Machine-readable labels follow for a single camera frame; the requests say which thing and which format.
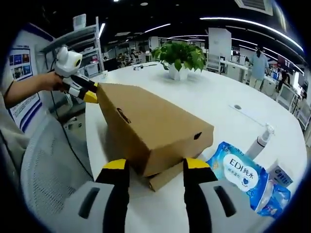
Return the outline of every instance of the white round table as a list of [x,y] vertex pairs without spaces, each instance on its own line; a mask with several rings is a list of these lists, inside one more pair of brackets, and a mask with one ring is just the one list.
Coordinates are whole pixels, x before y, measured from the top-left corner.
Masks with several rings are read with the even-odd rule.
[[[203,152],[206,159],[223,141],[246,152],[268,122],[274,127],[275,135],[255,161],[268,168],[278,159],[292,174],[293,183],[288,187],[291,192],[299,185],[307,166],[305,141],[299,123],[263,93],[204,70],[202,73],[191,71],[186,81],[170,80],[168,72],[160,64],[140,71],[125,67],[109,72],[105,79],[98,76],[92,80],[140,86],[214,125],[213,145]],[[233,108],[236,104],[243,113]],[[86,104],[86,141],[95,179],[108,161],[122,158],[107,135],[107,123],[98,104]],[[183,174],[157,192],[138,180],[137,175],[131,172],[125,232],[189,232]]]

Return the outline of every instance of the spray bottle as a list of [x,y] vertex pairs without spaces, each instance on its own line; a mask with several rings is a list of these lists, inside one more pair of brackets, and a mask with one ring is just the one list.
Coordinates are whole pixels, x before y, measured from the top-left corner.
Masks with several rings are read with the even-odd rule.
[[254,160],[257,155],[259,155],[259,153],[265,148],[272,134],[274,134],[273,127],[269,124],[266,124],[265,132],[257,137],[245,155]]

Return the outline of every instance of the white flower pot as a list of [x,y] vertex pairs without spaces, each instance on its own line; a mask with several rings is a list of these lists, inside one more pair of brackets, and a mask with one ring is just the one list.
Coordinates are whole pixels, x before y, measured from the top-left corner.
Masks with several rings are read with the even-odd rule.
[[184,64],[182,64],[180,71],[177,71],[174,64],[169,65],[169,75],[174,80],[186,80],[188,73],[189,69],[185,68]]

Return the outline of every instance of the human hand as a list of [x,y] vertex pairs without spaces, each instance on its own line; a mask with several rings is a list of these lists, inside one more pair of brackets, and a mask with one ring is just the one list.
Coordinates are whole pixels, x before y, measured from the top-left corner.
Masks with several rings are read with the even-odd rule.
[[37,76],[38,88],[40,91],[64,91],[62,79],[54,72],[41,74]]

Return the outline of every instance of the green leaves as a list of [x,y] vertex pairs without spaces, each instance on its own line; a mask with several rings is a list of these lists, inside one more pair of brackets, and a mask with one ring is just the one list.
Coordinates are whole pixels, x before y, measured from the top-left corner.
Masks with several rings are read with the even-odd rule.
[[191,65],[191,63],[187,62],[187,61],[184,61],[184,65],[185,65],[185,68],[188,68],[188,69],[192,69],[193,66]]
[[181,69],[181,60],[180,60],[180,59],[177,59],[177,60],[175,61],[175,68],[176,68],[178,71],[180,71],[180,69]]
[[164,62],[174,64],[175,68],[180,71],[182,64],[185,68],[201,71],[206,64],[206,58],[200,47],[195,45],[190,45],[187,42],[173,42],[168,41],[164,43],[161,47],[156,48],[151,52],[155,59],[160,59],[161,64],[165,70],[169,68],[164,64]]
[[161,64],[163,65],[163,68],[164,68],[165,70],[169,70],[169,68],[168,68],[164,63],[161,62]]

